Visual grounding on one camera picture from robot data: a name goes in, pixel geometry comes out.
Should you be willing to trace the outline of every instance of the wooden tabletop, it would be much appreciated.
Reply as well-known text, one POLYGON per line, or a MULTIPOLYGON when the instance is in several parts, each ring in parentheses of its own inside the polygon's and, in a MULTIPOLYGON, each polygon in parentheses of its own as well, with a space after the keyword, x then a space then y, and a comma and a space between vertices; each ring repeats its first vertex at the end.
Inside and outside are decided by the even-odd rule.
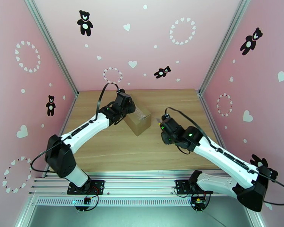
MULTIPOLYGON (((195 153, 182 154, 175 145, 165 145, 161 139, 161 130, 156 118, 161 119, 166 107, 173 107, 192 118, 216 141, 195 90, 127 90, 126 93, 134 96, 152 113, 151 127, 137 137, 127 124, 121 121, 118 125, 99 132, 75 154, 76 162, 82 170, 92 172, 218 168, 195 153)), ((94 116, 99 95, 100 91, 79 93, 65 133, 94 116)), ((115 90, 106 91, 100 108, 114 101, 115 97, 115 90)), ((177 112, 168 112, 183 128, 192 126, 177 112)))

